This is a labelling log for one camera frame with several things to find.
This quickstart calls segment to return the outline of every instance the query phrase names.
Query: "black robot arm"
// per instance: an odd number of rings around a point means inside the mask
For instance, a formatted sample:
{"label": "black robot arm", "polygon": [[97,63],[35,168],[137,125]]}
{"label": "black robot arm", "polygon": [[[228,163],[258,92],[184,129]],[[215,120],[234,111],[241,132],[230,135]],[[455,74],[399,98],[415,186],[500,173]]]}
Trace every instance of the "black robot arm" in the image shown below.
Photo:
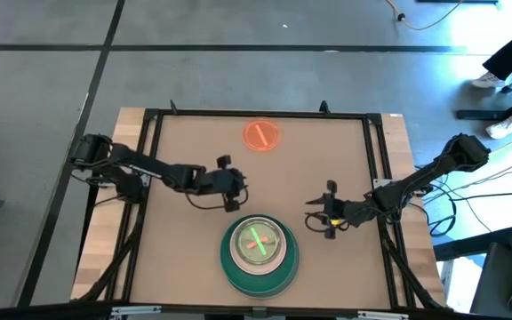
{"label": "black robot arm", "polygon": [[[306,224],[311,217],[320,219],[321,223],[326,226],[324,230],[320,231],[324,232],[325,238],[334,239],[337,229],[346,230],[341,227],[342,223],[348,223],[349,226],[357,228],[377,215],[382,215],[392,222],[399,221],[400,212],[408,204],[414,191],[426,187],[431,181],[444,174],[453,171],[473,172],[477,170],[487,163],[490,152],[491,150],[486,148],[475,136],[457,135],[446,143],[442,154],[436,157],[431,164],[402,180],[374,189],[364,195],[363,201],[337,199],[335,197],[337,184],[330,180],[327,182],[328,193],[307,202],[307,204],[321,204],[324,208],[322,212],[306,213]],[[398,253],[388,231],[383,228],[380,232],[382,245],[396,262],[424,307],[439,308],[439,304],[432,300]]]}
{"label": "black robot arm", "polygon": [[[234,168],[227,169],[231,163],[230,156],[219,157],[219,170],[207,172],[201,165],[166,164],[139,154],[123,144],[112,143],[110,138],[103,135],[83,136],[70,163],[81,171],[92,170],[100,176],[101,181],[114,183],[119,197],[134,204],[139,203],[143,197],[143,174],[160,179],[165,186],[176,192],[195,196],[222,194],[227,212],[239,209],[236,197],[246,188],[242,173]],[[127,172],[123,167],[133,171]]]}

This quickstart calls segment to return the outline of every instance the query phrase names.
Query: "black cable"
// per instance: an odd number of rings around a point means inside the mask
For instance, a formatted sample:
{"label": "black cable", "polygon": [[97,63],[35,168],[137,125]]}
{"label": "black cable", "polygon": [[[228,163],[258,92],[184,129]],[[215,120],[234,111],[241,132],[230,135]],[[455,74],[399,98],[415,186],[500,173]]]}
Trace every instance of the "black cable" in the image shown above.
{"label": "black cable", "polygon": [[308,228],[309,230],[313,231],[313,232],[318,232],[318,233],[323,233],[325,232],[325,230],[327,230],[327,228],[324,228],[324,229],[318,229],[318,228],[312,228],[310,225],[309,225],[309,219],[310,218],[316,218],[318,220],[320,220],[323,224],[323,217],[325,217],[326,219],[329,219],[329,217],[327,217],[327,215],[323,212],[305,212],[306,214],[306,219],[304,219],[303,223],[306,225],[306,228]]}
{"label": "black cable", "polygon": [[[248,201],[248,188],[244,188],[243,190],[244,190],[244,192],[246,194],[246,198],[242,202],[238,203],[238,205],[245,204]],[[188,192],[184,192],[184,194],[185,194],[185,197],[187,198],[188,202],[192,206],[194,206],[195,208],[200,209],[200,210],[214,210],[214,209],[222,209],[222,208],[225,207],[224,205],[215,205],[215,206],[211,206],[211,207],[203,207],[203,206],[200,206],[198,204],[195,204],[193,202],[193,200],[191,200],[191,197],[189,196]]]}
{"label": "black cable", "polygon": [[[440,189],[442,192],[445,192],[445,190],[442,187],[438,187],[437,185],[434,185],[434,184],[431,184],[431,183],[429,185],[434,187],[434,188]],[[450,196],[449,194],[446,194],[446,195],[450,198],[450,200],[452,200],[452,196]],[[449,215],[449,216],[447,216],[447,217],[445,217],[443,219],[440,219],[438,221],[430,222],[428,224],[429,226],[434,225],[434,227],[432,227],[432,229],[430,229],[430,235],[432,237],[440,237],[440,236],[447,235],[447,233],[450,232],[450,230],[452,230],[453,226],[455,225],[457,213],[458,213],[458,208],[457,208],[457,206],[455,205],[455,203],[452,200],[452,215]],[[450,221],[450,225],[448,225],[448,228],[446,228],[446,230],[444,232],[434,233],[434,230],[436,230],[442,224],[442,222],[445,222],[445,221],[448,221],[448,220]]]}
{"label": "black cable", "polygon": [[[450,191],[451,191],[454,195],[459,196],[460,198],[462,198],[462,197],[463,197],[463,196],[460,196],[460,194],[459,194],[459,193],[457,193],[457,192],[453,191],[450,187],[448,187],[448,189],[450,189]],[[465,200],[466,200],[466,202],[468,203],[469,210],[471,210],[471,213],[473,213],[473,216],[474,216],[474,217],[476,217],[477,221],[479,221],[479,223],[481,223],[481,225],[482,225],[482,226],[484,226],[484,228],[486,228],[486,229],[487,229],[487,231],[489,231],[489,232],[491,233],[492,231],[489,229],[489,227],[487,227],[487,225],[486,225],[486,224],[484,224],[484,222],[483,222],[483,221],[481,221],[481,219],[479,219],[479,216],[478,216],[478,215],[477,215],[477,213],[473,210],[473,207],[471,206],[471,203],[469,202],[469,200],[467,200],[467,199],[465,199]]]}
{"label": "black cable", "polygon": [[426,214],[426,223],[428,225],[430,225],[430,215],[428,214],[428,212],[426,211],[426,209],[422,208],[421,205],[417,205],[417,204],[413,204],[413,203],[409,203],[409,205],[413,206],[413,207],[416,207],[418,209],[420,209],[422,212],[424,212],[424,214]]}
{"label": "black cable", "polygon": [[351,224],[348,223],[347,220],[343,221],[341,224],[337,225],[337,229],[341,231],[347,231],[351,227]]}
{"label": "black cable", "polygon": [[101,204],[104,204],[108,201],[112,201],[112,200],[118,200],[118,199],[121,199],[122,197],[121,196],[112,196],[108,199],[105,199],[105,200],[102,200],[102,201],[99,201],[97,202],[96,204],[94,204],[94,208],[96,208],[97,206],[101,205]]}
{"label": "black cable", "polygon": [[451,199],[450,198],[450,201],[463,201],[463,200],[469,200],[469,199],[474,199],[474,198],[478,198],[478,197],[486,197],[486,196],[512,196],[512,192],[507,192],[507,193],[500,193],[500,194],[490,194],[490,195],[477,195],[477,196],[465,196],[465,197],[461,197],[460,199]]}
{"label": "black cable", "polygon": [[508,175],[508,174],[510,174],[510,173],[512,173],[512,171],[510,171],[510,172],[505,172],[505,173],[501,174],[500,176],[497,176],[497,177],[494,177],[494,178],[490,178],[490,179],[487,179],[487,180],[483,180],[483,181],[481,181],[481,182],[479,182],[479,183],[476,183],[476,184],[478,185],[478,184],[482,184],[482,183],[485,183],[485,182],[488,182],[488,181],[491,181],[491,180],[495,180],[495,179],[498,179],[498,178],[504,177],[504,176],[506,176],[506,175]]}
{"label": "black cable", "polygon": [[72,173],[72,172],[70,173],[70,176],[71,176],[72,178],[74,178],[75,180],[78,180],[78,181],[80,181],[80,182],[82,182],[82,183],[86,183],[86,180],[84,180],[84,179],[82,179],[82,178],[80,178],[80,177],[77,177],[77,176],[76,176],[74,173]]}
{"label": "black cable", "polygon": [[[173,176],[170,176],[170,175],[165,175],[163,176],[163,179],[169,179],[173,182],[173,184],[175,184],[177,187],[185,190],[185,188],[183,186],[181,186],[181,184],[179,183],[179,181],[177,179],[175,179]],[[248,201],[248,188],[247,187],[244,187],[243,188],[244,192],[246,193],[246,198],[240,202],[238,205],[242,205],[242,204],[245,204],[247,201]],[[189,193],[188,192],[183,192],[183,194],[185,194],[185,197],[187,198],[187,201],[192,205],[194,206],[195,208],[199,209],[199,210],[214,210],[214,209],[223,209],[225,206],[224,205],[215,205],[215,206],[210,206],[210,207],[203,207],[203,206],[200,206],[198,204],[195,204],[193,202],[193,200],[191,200],[191,197],[189,196]]]}
{"label": "black cable", "polygon": [[[430,168],[430,171],[428,171],[426,174],[424,174],[423,176],[419,177],[418,179],[410,182],[406,188],[404,188],[404,191],[402,193],[402,195],[400,195],[400,205],[398,205],[398,207],[396,208],[396,217],[392,217],[392,212],[390,213],[390,217],[391,217],[391,220],[394,221],[395,223],[397,221],[400,221],[400,219],[402,219],[402,210],[403,208],[405,208],[405,206],[408,204],[408,201],[409,201],[409,198],[407,199],[406,197],[408,195],[405,194],[405,191],[410,187],[412,186],[414,183],[418,182],[419,180],[425,178],[426,176],[428,176],[429,174],[433,173],[436,171],[436,168],[440,166],[440,163],[442,163],[442,160],[445,158],[445,155],[441,155],[440,157],[437,158],[437,162],[436,162],[436,165],[434,165],[433,168]],[[448,231],[453,228],[452,225],[450,225],[450,227],[448,227]]]}
{"label": "black cable", "polygon": [[448,173],[448,174],[446,174],[446,175],[445,175],[445,179],[444,179],[444,181],[442,182],[442,183],[443,183],[442,187],[443,187],[443,186],[448,187],[448,185],[447,185],[447,183],[448,183],[448,179],[450,179],[450,173]]}

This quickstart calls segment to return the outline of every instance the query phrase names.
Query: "white sneaker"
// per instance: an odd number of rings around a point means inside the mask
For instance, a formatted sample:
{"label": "white sneaker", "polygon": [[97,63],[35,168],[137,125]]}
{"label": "white sneaker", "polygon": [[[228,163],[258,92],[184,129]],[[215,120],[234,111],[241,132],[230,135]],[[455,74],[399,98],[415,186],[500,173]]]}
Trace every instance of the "white sneaker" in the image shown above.
{"label": "white sneaker", "polygon": [[505,138],[507,135],[512,133],[512,116],[498,124],[488,126],[485,130],[489,133],[489,136],[494,139]]}
{"label": "white sneaker", "polygon": [[487,72],[486,74],[480,76],[476,80],[473,80],[471,84],[476,86],[477,88],[494,88],[504,86],[505,81],[499,79],[493,73]]}

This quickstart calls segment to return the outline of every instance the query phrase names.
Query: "orange plate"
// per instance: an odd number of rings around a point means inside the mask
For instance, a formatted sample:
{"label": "orange plate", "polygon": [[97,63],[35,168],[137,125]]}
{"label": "orange plate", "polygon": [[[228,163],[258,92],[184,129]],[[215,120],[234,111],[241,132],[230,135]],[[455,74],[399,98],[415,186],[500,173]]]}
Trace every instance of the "orange plate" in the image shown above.
{"label": "orange plate", "polygon": [[243,140],[252,150],[269,151],[280,141],[280,131],[268,120],[251,121],[244,128]]}

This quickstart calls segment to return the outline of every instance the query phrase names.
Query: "concrete floor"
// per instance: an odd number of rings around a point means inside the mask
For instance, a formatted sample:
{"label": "concrete floor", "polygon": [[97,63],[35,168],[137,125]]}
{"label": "concrete floor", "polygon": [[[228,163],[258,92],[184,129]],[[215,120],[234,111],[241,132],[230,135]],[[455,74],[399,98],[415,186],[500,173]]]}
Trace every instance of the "concrete floor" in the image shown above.
{"label": "concrete floor", "polygon": [[[452,7],[396,2],[416,25]],[[102,44],[115,6],[116,0],[0,0],[0,43]],[[112,52],[86,131],[110,134],[120,107],[168,108],[169,99],[180,108],[281,110],[316,110],[327,100],[333,111],[404,114],[417,164],[459,132],[495,149],[512,136],[489,140],[488,124],[455,120],[453,112],[512,105],[512,93],[466,83],[484,72],[485,53],[511,37],[511,0],[463,4],[422,32],[396,25],[383,0],[128,0],[115,44],[462,45],[468,54]],[[97,52],[0,52],[0,307],[17,298],[97,59]],[[474,178],[452,176],[449,184],[465,179]],[[86,190],[75,180],[68,187],[35,303],[68,300]],[[439,217],[449,209],[428,210]],[[467,208],[458,214],[451,237],[484,232]],[[504,228],[510,214],[500,216],[486,222]]]}

